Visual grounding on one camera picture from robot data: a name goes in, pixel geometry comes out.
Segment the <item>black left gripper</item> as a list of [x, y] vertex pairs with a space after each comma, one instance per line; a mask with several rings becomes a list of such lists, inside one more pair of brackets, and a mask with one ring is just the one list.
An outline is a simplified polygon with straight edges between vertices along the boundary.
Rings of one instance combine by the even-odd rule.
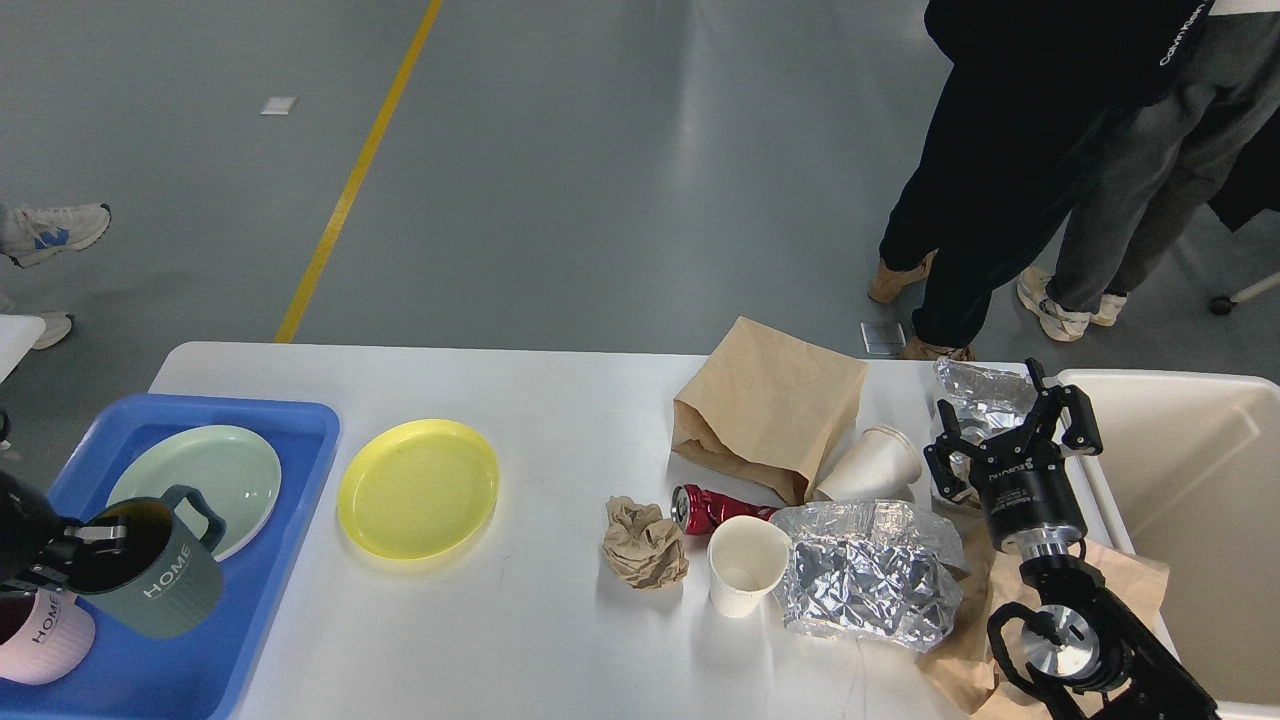
[[60, 591], [128, 547], [131, 519], [79, 524], [58, 516], [45, 493], [1, 473], [1, 588]]

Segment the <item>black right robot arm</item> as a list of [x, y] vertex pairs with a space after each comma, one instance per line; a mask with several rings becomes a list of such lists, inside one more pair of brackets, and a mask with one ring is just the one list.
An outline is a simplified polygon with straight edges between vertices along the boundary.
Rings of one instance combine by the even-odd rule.
[[942, 433], [924, 448], [938, 492], [955, 501], [952, 454], [970, 461], [995, 550], [1015, 553], [1037, 609], [1009, 602], [987, 621], [1002, 674], [1055, 719], [1079, 719], [1076, 698], [1098, 693], [1100, 719], [1215, 719], [1210, 693], [1071, 547], [1087, 523], [1065, 474], [1068, 455], [1096, 456], [1103, 445], [1089, 397], [1075, 386], [1046, 386], [1044, 369], [1025, 361], [1036, 397], [1024, 421], [974, 445], [963, 438], [954, 406], [940, 401]]

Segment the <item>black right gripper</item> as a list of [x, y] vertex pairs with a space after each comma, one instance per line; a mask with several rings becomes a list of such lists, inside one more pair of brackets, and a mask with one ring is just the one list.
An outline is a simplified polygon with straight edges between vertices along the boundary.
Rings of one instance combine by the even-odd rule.
[[946, 456], [946, 466], [955, 475], [950, 498], [936, 479], [931, 479], [931, 493], [948, 506], [982, 505], [997, 551], [1027, 551], [1033, 544], [1056, 544], [1064, 551], [1088, 530], [1064, 459], [1097, 456], [1105, 447], [1088, 395], [1076, 386], [1048, 387], [1038, 360], [1029, 357], [1024, 364], [1036, 400], [1024, 421], [1007, 432], [1009, 438], [988, 439], [992, 429], [965, 407], [956, 409], [948, 400], [934, 401], [931, 415], [936, 425], [946, 406], [956, 416], [960, 437], [980, 446], [972, 470], [972, 459], [965, 454], [952, 451]]

